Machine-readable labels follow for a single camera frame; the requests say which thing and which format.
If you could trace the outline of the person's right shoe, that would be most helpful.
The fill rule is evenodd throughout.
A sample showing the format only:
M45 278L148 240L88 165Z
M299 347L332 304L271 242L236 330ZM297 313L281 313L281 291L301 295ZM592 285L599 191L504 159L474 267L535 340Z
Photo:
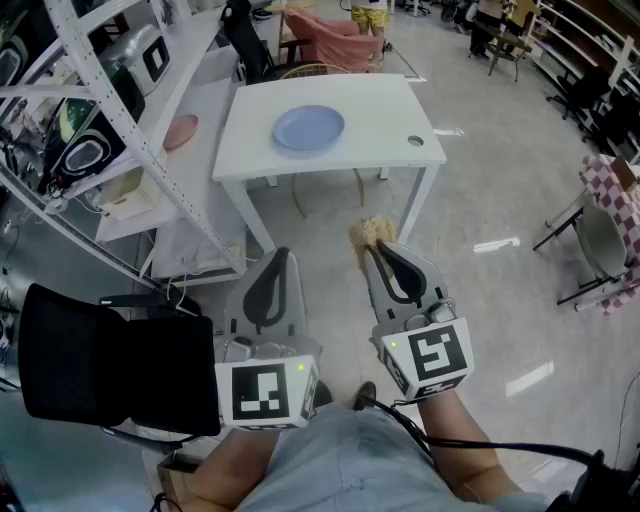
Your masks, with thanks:
M376 385L371 381L364 382L356 392L352 409L354 411L362 411L367 407L374 407L376 395Z

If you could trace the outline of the white metal shelf rack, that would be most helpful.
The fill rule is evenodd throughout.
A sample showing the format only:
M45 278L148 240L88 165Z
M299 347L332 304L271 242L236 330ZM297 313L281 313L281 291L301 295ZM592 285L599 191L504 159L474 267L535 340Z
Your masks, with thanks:
M105 182L138 167L158 186L163 182L139 126L153 92L144 97L125 66L99 57L147 24L166 42L169 27L201 12L189 0L0 0L0 185L71 243L147 287L208 283L153 278L144 267L152 230L109 242L96 238L106 218L97 207ZM45 174L45 136L69 98L94 101L125 149L102 172L61 188Z

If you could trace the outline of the person's left forearm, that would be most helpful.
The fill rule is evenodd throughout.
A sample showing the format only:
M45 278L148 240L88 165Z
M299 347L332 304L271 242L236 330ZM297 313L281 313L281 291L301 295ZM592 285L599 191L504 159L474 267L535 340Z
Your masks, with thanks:
M183 512L234 512L264 479L278 430L231 430L187 485Z

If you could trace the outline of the black device pack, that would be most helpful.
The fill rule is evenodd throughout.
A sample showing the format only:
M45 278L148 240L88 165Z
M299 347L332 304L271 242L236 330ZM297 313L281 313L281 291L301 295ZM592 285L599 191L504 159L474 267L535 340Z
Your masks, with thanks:
M598 450L569 504L569 512L640 512L640 450L629 470L607 466L604 452Z

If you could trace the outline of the blue big plate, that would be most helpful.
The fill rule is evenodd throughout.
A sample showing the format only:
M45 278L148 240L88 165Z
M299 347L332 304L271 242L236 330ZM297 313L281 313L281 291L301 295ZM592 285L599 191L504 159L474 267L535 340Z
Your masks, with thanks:
M323 105L304 105L286 111L274 123L272 135L281 147L294 151L328 148L342 135L343 116Z

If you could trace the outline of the white shelf unit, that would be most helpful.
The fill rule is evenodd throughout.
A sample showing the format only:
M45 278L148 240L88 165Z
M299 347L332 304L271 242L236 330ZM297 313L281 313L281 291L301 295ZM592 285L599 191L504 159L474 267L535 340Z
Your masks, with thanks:
M629 96L640 105L640 0L536 0L539 13L526 30L532 62L554 84L549 102L565 103L576 82L599 69L608 91L579 112L603 116Z

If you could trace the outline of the black mesh office chair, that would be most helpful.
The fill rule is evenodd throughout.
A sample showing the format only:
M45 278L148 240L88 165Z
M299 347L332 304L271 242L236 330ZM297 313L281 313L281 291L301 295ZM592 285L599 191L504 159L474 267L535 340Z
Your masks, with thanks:
M33 283L18 329L27 413L38 419L134 424L190 437L221 431L213 323L205 316L126 320L115 310Z

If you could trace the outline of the white side table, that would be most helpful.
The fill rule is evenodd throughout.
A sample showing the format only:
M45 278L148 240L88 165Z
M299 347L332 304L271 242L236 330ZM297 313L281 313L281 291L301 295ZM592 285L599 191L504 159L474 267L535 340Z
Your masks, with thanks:
M246 225L222 185L212 178L220 138L238 83L239 57L220 34L220 9L169 27L167 74L147 98L139 126L163 173L164 192L152 210L126 220L104 218L96 238L109 242L155 233L145 269L157 280L235 279L246 268ZM172 152L162 146L176 117L195 114L195 135Z

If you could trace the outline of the grey chair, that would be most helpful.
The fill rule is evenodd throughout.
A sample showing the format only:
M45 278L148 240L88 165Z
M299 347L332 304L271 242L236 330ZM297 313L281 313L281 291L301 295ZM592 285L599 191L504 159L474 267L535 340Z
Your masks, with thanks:
M573 302L605 285L616 284L628 272L627 249L614 218L589 195L582 194L576 202L579 203L577 210L533 246L533 250L537 251L552 238L557 238L572 227L593 274L590 281L578 285L575 293L559 298L556 302L558 306Z

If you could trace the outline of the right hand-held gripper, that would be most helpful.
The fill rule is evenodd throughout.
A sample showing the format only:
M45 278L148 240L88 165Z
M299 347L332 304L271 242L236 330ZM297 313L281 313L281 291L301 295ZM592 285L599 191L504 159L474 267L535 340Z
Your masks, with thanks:
M364 252L369 296L379 323L372 331L372 344L401 400L417 403L458 387L474 373L475 361L468 323L447 299L444 278L430 260L407 246L379 241L378 250L381 257L371 248ZM382 261L391 269L391 278Z

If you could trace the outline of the tan scrubbing sponge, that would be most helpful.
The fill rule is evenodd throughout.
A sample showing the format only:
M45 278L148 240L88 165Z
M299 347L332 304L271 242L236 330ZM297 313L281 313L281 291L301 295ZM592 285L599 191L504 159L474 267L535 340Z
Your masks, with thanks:
M378 241L392 243L397 241L391 219L381 215L359 219L349 226L348 236L362 274L365 274L364 255L367 247L372 248L376 255L380 255L377 248Z

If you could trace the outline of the person's light blue shirt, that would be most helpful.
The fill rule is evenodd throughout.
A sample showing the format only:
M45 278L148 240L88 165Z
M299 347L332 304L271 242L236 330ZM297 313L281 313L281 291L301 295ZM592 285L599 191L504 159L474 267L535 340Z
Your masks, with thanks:
M236 512L545 512L519 493L487 504L456 497L426 453L386 413L339 404L282 433L262 482Z

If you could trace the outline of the person's right forearm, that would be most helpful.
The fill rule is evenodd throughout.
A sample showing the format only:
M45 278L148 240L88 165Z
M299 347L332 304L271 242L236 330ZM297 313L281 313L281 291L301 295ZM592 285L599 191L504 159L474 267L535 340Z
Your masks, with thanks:
M487 442L489 438L470 415L455 391L421 401L418 410L427 435L439 439ZM430 447L435 467L461 500L488 504L522 490L507 475L492 448Z

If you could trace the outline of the brown cardboard box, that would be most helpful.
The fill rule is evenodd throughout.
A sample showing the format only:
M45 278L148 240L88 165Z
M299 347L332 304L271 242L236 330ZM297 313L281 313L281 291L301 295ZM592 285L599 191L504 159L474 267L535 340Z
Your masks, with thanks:
M173 502L183 505L187 486L203 461L202 457L178 451L168 454L156 466L162 492Z

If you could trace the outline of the black high-back office chair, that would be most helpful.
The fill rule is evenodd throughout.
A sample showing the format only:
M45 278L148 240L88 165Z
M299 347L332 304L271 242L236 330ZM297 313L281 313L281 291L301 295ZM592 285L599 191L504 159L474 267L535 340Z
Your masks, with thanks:
M279 80L295 67L297 49L308 44L309 41L292 40L281 43L280 49L288 50L287 61L285 64L276 65L267 43L259 39L251 22L250 13L249 0L226 0L221 15L224 35L244 65L247 85Z

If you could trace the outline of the olive chair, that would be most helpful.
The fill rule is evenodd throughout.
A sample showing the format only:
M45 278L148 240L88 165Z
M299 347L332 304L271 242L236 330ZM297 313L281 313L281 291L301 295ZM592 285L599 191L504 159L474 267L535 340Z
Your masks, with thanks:
M518 82L519 62L531 53L532 47L506 29L499 30L483 23L478 23L477 26L491 37L488 42L483 43L483 48L492 55L488 75L492 75L499 60L506 60L514 63L514 81Z

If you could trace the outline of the dark green storage box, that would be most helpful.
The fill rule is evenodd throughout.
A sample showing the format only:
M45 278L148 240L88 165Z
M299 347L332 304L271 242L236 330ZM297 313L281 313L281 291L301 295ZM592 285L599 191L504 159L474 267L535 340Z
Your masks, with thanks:
M96 175L125 145L92 100L69 98L58 108L45 136L45 174L61 188Z

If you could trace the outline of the black swivel chair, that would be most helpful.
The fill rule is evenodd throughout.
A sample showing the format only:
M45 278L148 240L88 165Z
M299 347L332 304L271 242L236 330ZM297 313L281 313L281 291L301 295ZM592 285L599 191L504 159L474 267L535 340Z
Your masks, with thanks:
M547 102L556 102L564 107L563 120L569 115L580 119L585 110L591 109L596 102L610 91L609 75L600 66L592 67L585 74L570 82L564 76L557 77L560 93L547 96Z

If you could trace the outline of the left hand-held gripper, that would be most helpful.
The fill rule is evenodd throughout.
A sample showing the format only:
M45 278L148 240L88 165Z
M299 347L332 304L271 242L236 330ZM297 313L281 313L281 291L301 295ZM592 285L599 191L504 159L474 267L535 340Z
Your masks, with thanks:
M227 297L227 334L306 333L297 260L286 247L263 256ZM214 339L221 423L244 430L307 426L319 381L321 345L313 338L261 342L229 335Z

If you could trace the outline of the silver appliance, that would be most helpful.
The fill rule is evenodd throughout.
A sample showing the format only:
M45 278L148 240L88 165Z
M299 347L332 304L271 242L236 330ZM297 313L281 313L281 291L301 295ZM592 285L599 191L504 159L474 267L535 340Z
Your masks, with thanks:
M125 66L144 97L155 91L170 65L165 39L151 24L121 35L99 59Z

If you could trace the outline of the cream perforated basket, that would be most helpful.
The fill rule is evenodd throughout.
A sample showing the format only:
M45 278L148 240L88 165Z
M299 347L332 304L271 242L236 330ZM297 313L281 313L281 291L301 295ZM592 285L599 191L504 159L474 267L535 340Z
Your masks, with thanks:
M138 167L105 182L97 207L105 217L126 220L152 210L163 196L151 174Z

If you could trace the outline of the pink plate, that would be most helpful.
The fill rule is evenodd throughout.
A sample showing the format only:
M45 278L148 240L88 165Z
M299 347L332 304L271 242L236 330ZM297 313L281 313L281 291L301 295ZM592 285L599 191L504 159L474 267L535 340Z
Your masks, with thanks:
M186 114L173 119L163 140L166 152L172 152L187 143L196 133L199 124L198 116Z

